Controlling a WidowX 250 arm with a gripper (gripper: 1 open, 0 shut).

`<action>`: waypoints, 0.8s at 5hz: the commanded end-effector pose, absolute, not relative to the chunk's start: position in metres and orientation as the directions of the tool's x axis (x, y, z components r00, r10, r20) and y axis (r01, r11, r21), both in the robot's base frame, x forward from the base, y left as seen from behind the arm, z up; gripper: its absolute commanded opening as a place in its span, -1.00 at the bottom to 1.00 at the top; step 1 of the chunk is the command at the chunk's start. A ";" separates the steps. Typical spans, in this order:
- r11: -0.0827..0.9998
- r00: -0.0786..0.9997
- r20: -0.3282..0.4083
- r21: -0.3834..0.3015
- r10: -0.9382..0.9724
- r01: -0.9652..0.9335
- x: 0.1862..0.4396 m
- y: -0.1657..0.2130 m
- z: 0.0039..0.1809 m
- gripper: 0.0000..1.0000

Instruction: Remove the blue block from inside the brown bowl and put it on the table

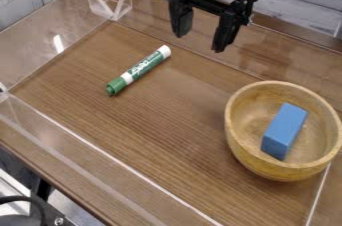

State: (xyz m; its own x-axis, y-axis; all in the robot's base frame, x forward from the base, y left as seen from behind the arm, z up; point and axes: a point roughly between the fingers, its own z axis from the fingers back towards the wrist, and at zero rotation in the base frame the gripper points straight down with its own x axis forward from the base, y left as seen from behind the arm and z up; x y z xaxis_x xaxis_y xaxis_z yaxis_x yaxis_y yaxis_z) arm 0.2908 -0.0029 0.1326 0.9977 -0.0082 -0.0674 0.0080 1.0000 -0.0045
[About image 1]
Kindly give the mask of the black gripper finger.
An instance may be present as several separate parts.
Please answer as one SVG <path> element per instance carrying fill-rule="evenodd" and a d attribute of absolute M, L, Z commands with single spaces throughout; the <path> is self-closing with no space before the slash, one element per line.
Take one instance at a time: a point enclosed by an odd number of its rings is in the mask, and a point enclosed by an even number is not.
<path fill-rule="evenodd" d="M 226 10 L 220 15 L 211 46 L 216 53 L 223 52 L 226 47 L 234 42 L 239 28 L 240 23 L 236 14 Z"/>
<path fill-rule="evenodd" d="M 178 38 L 192 28 L 194 10 L 187 0 L 168 0 L 171 28 Z"/>

